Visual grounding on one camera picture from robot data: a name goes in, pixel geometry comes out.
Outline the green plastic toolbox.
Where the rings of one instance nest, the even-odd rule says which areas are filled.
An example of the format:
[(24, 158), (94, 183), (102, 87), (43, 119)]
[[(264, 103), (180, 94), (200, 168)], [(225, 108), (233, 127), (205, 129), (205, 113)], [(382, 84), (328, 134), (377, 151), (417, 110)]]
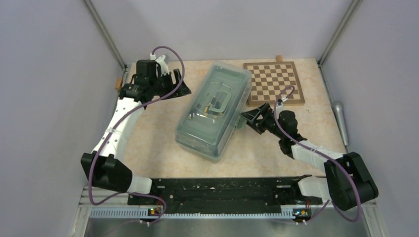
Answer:
[(213, 62), (175, 129), (184, 150), (218, 162), (251, 92), (249, 70)]

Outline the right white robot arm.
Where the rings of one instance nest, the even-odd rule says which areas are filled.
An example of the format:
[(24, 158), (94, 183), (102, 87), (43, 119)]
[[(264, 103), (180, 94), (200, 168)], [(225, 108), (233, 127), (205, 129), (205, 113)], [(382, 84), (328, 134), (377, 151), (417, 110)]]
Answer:
[(330, 200), (341, 211), (378, 197), (379, 191), (360, 154), (337, 153), (315, 146), (298, 132), (295, 113), (271, 108), (267, 103), (241, 113), (241, 118), (258, 134), (266, 131), (279, 138), (283, 154), (305, 162), (324, 173), (298, 181), (290, 189), (295, 203), (304, 203), (309, 197)]

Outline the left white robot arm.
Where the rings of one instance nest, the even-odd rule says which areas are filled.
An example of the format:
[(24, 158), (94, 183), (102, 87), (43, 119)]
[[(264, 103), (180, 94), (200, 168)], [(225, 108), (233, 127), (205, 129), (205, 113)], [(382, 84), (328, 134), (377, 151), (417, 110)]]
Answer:
[(139, 193), (146, 204), (156, 202), (159, 194), (151, 178), (133, 174), (123, 162), (124, 154), (135, 123), (151, 102), (191, 94), (184, 76), (183, 68), (169, 71), (161, 59), (137, 61), (136, 72), (121, 87), (115, 112), (99, 143), (82, 155), (90, 187)]

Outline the grey metal flashlight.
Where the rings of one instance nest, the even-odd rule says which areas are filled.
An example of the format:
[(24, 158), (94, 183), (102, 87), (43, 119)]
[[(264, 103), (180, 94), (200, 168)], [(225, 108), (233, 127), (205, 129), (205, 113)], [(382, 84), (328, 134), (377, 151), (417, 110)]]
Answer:
[(343, 141), (344, 146), (348, 146), (349, 144), (349, 138), (348, 138), (348, 132), (346, 128), (346, 122), (344, 118), (344, 111), (343, 111), (343, 105), (340, 101), (334, 101), (332, 103), (332, 110), (335, 115), (335, 119), (339, 128), (339, 132)]

